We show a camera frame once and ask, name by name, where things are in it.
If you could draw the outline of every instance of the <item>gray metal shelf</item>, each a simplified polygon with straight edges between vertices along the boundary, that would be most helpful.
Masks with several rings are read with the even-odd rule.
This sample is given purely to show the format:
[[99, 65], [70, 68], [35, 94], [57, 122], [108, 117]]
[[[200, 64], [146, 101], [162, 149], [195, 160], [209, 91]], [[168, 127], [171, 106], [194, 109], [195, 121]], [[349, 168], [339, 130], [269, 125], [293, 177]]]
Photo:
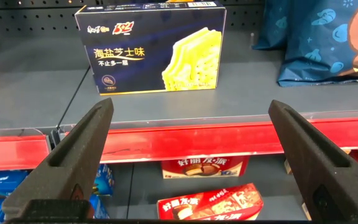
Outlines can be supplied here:
[[140, 122], [144, 125], [144, 121], [150, 126], [159, 121], [158, 125], [164, 126], [178, 119], [182, 120], [175, 125], [197, 118], [211, 118], [208, 122], [213, 122], [214, 118], [245, 116], [242, 121], [248, 121], [249, 116], [267, 114], [272, 99], [283, 101], [301, 113], [358, 111], [358, 83], [279, 87], [276, 79], [283, 52], [252, 50], [254, 42], [249, 31], [227, 29], [215, 90], [99, 96], [89, 71], [62, 126], [75, 124], [88, 108], [108, 97], [114, 102], [113, 125], [120, 128]]
[[77, 37], [0, 41], [0, 129], [56, 128], [88, 68]]
[[157, 219], [157, 201], [186, 194], [254, 183], [264, 207], [258, 220], [306, 220], [302, 199], [283, 155], [252, 156], [242, 177], [162, 179], [159, 162], [136, 163], [132, 177], [129, 219]]

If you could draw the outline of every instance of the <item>store shelf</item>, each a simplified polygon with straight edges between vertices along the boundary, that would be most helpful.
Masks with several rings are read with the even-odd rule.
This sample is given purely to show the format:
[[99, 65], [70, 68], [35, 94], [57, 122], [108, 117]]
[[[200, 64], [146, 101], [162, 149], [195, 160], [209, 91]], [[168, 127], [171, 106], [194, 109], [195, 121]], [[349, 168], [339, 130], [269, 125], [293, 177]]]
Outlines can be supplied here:
[[56, 129], [87, 68], [78, 38], [0, 40], [0, 170], [33, 169], [45, 159], [46, 134]]
[[79, 38], [0, 41], [0, 129], [55, 128], [87, 68]]
[[266, 115], [276, 99], [340, 147], [358, 149], [358, 83], [279, 87], [283, 52], [252, 50], [254, 42], [250, 32], [226, 31], [215, 90], [99, 96], [90, 71], [60, 127], [70, 131], [88, 108], [111, 97], [114, 116], [103, 162], [281, 153]]
[[264, 207], [257, 220], [306, 220], [302, 199], [283, 155], [253, 156], [242, 177], [162, 179], [158, 162], [136, 163], [132, 178], [129, 219], [157, 219], [157, 201], [208, 190], [254, 183]]
[[45, 135], [0, 137], [0, 170], [34, 169], [49, 152]]

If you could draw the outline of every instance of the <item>blue snack bag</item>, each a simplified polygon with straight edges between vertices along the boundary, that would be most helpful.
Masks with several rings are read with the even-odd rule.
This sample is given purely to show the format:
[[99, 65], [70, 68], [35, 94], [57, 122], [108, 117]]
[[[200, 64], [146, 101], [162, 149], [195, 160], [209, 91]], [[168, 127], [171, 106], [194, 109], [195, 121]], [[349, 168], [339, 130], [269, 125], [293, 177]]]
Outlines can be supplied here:
[[103, 206], [102, 201], [100, 201], [99, 196], [91, 195], [89, 202], [92, 204], [94, 213], [93, 218], [97, 219], [110, 219], [109, 214], [107, 213], [106, 208]]
[[282, 49], [287, 45], [288, 13], [291, 0], [266, 0], [264, 23], [255, 50]]
[[291, 5], [280, 86], [358, 81], [358, 0]]
[[114, 178], [111, 169], [107, 164], [101, 164], [96, 173], [93, 184], [93, 194], [96, 195], [112, 195]]

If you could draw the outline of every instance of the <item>cracker box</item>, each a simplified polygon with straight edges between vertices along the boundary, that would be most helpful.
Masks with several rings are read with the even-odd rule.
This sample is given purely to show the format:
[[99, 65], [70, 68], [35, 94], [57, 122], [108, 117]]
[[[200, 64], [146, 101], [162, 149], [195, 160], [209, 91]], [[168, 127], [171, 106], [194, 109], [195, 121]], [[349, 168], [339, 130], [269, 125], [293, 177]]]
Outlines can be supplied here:
[[157, 202], [162, 220], [255, 220], [263, 206], [253, 184]]
[[114, 177], [107, 164], [101, 164], [96, 173], [92, 193], [96, 195], [112, 195]]
[[23, 170], [0, 171], [0, 199], [9, 196], [27, 175]]
[[164, 179], [187, 177], [239, 177], [244, 174], [249, 156], [208, 157], [162, 161]]
[[218, 1], [85, 6], [75, 18], [101, 95], [216, 88]]

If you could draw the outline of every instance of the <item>red box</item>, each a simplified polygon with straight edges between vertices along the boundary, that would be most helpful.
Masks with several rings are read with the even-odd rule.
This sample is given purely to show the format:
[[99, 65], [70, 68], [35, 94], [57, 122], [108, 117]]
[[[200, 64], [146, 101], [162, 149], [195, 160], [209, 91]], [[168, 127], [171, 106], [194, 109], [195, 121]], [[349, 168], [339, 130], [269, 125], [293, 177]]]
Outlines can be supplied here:
[[263, 206], [254, 184], [157, 202], [162, 220], [255, 220]]
[[244, 174], [249, 156], [208, 157], [162, 161], [164, 179], [189, 177], [239, 177]]

